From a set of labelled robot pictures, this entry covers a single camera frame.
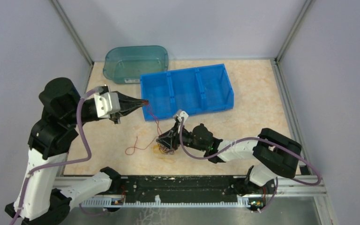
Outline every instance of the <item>metal frame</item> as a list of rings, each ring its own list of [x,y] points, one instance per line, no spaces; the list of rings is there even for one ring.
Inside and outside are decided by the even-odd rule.
[[[80,53],[83,55],[85,60],[89,63],[90,70],[89,70],[89,77],[87,80],[87,81],[89,81],[91,72],[93,70],[94,62],[91,59],[83,42],[81,41],[78,34],[76,33],[70,19],[67,17],[67,15],[66,15],[64,9],[62,8],[61,4],[59,3],[59,1],[58,0],[49,0],[49,1],[51,2],[53,8],[56,10],[58,16],[62,20],[67,31],[71,35],[76,47],[79,49]],[[301,143],[303,146],[305,146],[304,139],[300,132],[300,127],[299,127],[299,123],[297,121],[296,113],[294,111],[294,108],[292,105],[292,100],[291,100],[291,97],[290,97],[290,94],[289,94],[289,91],[288,91],[288,88],[286,85],[286,80],[284,78],[284,74],[281,69],[281,61],[282,61],[284,55],[286,54],[287,49],[291,45],[294,37],[296,36],[297,31],[299,30],[300,26],[302,25],[306,13],[311,9],[314,2],[315,2],[315,0],[306,0],[305,1],[301,12],[299,13],[295,23],[292,26],[292,29],[290,30],[285,42],[283,43],[283,45],[278,53],[278,56],[276,58],[270,59],[272,69],[274,72],[274,76],[275,76],[275,79],[277,82],[279,94],[281,96],[281,101],[284,106],[285,116],[287,119],[288,127],[291,132],[291,136],[294,140]],[[305,148],[303,148],[302,155],[307,160],[309,159]],[[85,178],[87,178],[87,177],[57,177],[54,185],[55,185],[55,187],[62,187],[63,185],[70,186],[70,185],[74,184],[74,182],[82,181]],[[313,175],[312,176],[298,176],[298,179],[302,179],[302,180],[315,179],[316,180],[316,177]],[[323,183],[316,187],[309,187],[309,186],[300,186],[298,183],[293,183],[294,181],[289,180],[289,179],[280,178],[279,180],[280,180],[280,182],[279,182],[279,187],[278,187],[278,193],[279,193],[278,197],[313,196],[317,214],[320,218],[321,224],[322,225],[338,224]],[[257,197],[257,196],[256,195],[245,195],[242,198],[249,198],[249,197]],[[102,204],[108,203],[112,199],[120,199],[120,196],[97,196],[96,198],[101,198],[100,202],[93,201],[93,199],[92,199],[92,200],[89,200],[89,202],[85,201],[84,206],[85,207],[101,207]],[[243,204],[244,199],[240,199],[238,203]],[[139,206],[157,207],[159,205],[162,205],[162,204],[155,202],[155,204],[145,204],[145,203],[140,204],[140,205],[129,204],[129,206],[127,206],[125,204],[123,207],[139,207]],[[223,207],[223,205],[220,205],[220,204],[219,205],[215,205],[215,204],[199,205],[199,207],[216,207],[216,206]]]

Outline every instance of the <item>label on container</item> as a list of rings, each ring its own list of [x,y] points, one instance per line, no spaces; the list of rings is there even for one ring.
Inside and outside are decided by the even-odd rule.
[[[125,79],[125,83],[140,83],[140,79]]]

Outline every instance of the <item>blue bin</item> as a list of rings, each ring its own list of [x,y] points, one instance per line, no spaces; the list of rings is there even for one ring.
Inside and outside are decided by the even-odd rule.
[[[189,115],[234,107],[234,92],[224,64],[171,70],[140,77],[142,99],[150,101],[158,119],[182,109]],[[144,119],[154,120],[143,107]]]

